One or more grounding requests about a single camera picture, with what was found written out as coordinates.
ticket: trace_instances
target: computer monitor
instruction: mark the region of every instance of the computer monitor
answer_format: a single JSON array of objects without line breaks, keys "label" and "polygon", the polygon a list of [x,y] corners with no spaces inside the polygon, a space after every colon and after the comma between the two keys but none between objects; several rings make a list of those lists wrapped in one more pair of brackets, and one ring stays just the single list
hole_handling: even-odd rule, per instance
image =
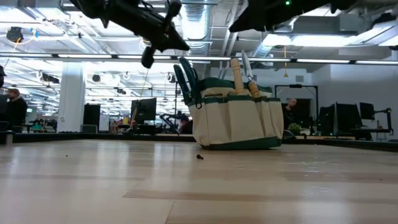
[{"label": "computer monitor", "polygon": [[351,129],[362,126],[361,116],[356,105],[336,103],[338,132],[350,133]]},{"label": "computer monitor", "polygon": [[335,105],[321,107],[317,120],[317,131],[323,136],[333,135],[333,126],[335,122]]},{"label": "computer monitor", "polygon": [[[137,110],[135,118],[133,118],[134,111]],[[138,123],[144,121],[153,121],[156,119],[156,98],[133,100],[131,101],[131,118]]]},{"label": "computer monitor", "polygon": [[362,119],[374,120],[374,107],[371,103],[359,103]]}]

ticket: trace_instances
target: bag pocket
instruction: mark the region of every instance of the bag pocket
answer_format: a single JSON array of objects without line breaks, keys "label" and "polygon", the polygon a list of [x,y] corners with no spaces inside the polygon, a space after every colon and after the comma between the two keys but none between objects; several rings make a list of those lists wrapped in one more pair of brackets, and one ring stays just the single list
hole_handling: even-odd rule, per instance
[{"label": "bag pocket", "polygon": [[282,104],[278,98],[268,98],[268,102],[275,135],[279,139],[282,139],[284,133],[284,114],[282,111]]},{"label": "bag pocket", "polygon": [[205,98],[205,111],[210,144],[231,142],[231,123],[229,122],[228,104],[226,98]]},{"label": "bag pocket", "polygon": [[207,131],[207,117],[204,105],[205,104],[202,103],[202,107],[198,109],[196,104],[192,104],[188,106],[188,109],[193,120],[193,137],[195,138],[196,142],[202,146],[209,146],[210,143]]},{"label": "bag pocket", "polygon": [[251,96],[228,96],[231,142],[264,137],[256,103]]},{"label": "bag pocket", "polygon": [[274,126],[272,125],[271,110],[269,108],[269,101],[266,97],[255,99],[257,111],[260,116],[262,132],[264,137],[275,137]]}]

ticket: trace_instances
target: person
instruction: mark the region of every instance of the person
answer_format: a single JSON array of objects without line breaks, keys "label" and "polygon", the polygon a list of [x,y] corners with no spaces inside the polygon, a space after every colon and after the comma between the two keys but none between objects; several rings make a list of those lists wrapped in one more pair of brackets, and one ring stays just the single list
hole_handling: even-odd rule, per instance
[{"label": "person", "polygon": [[16,88],[9,89],[7,95],[9,101],[7,103],[6,114],[10,120],[10,127],[22,126],[25,124],[27,103],[20,97],[19,90]]},{"label": "person", "polygon": [[297,100],[291,98],[287,102],[287,106],[282,107],[282,111],[284,114],[284,129],[287,130],[289,125],[294,123],[296,120],[296,116],[294,113],[294,108],[296,107]]},{"label": "person", "polygon": [[193,120],[189,120],[188,116],[182,116],[180,122],[178,132],[180,134],[192,134]]}]

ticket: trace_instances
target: green trim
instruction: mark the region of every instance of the green trim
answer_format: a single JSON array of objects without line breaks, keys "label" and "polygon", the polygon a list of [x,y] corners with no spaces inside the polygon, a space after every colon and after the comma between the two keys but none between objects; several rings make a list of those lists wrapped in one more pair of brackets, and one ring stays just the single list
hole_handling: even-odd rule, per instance
[{"label": "green trim", "polygon": [[[199,81],[200,91],[206,90],[208,88],[235,88],[235,82],[231,80],[221,80],[215,77],[204,78]],[[245,89],[249,89],[247,83],[243,83]],[[257,86],[260,91],[266,93],[272,93],[271,87]]]},{"label": "green trim", "polygon": [[[238,96],[238,95],[228,95],[227,97],[208,97],[201,100],[201,103],[228,103],[229,101],[254,101],[251,96]],[[187,106],[194,106],[195,102],[190,102]]]},{"label": "green trim", "polygon": [[254,99],[254,102],[256,102],[256,103],[257,102],[261,102],[261,101],[264,101],[264,102],[280,102],[280,99],[279,98],[267,98],[265,96],[262,96],[262,97]]},{"label": "green trim", "polygon": [[209,150],[253,150],[253,149],[270,149],[272,147],[279,147],[282,141],[277,137],[253,139],[240,142],[229,142],[224,144],[211,144],[209,146],[202,146]]},{"label": "green trim", "polygon": [[[254,102],[280,102],[279,98],[267,98],[265,96],[259,97],[259,98],[253,98],[248,95],[244,96],[239,96],[239,95],[228,95],[227,97],[207,97],[205,99],[202,99],[198,103],[228,103],[229,101],[254,101]],[[195,106],[195,101],[191,101],[187,104],[188,107],[190,106]]]}]

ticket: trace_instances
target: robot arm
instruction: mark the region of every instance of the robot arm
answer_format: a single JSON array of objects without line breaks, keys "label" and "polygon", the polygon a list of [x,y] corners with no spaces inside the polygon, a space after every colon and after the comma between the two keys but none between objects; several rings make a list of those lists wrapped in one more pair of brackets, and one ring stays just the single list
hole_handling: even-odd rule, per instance
[{"label": "robot arm", "polygon": [[142,0],[71,0],[84,15],[100,18],[107,28],[112,21],[151,42],[142,55],[141,64],[150,68],[154,63],[156,50],[167,49],[188,51],[190,48],[172,24],[173,17],[181,10],[181,2],[172,0],[166,17],[152,11],[152,6]]}]

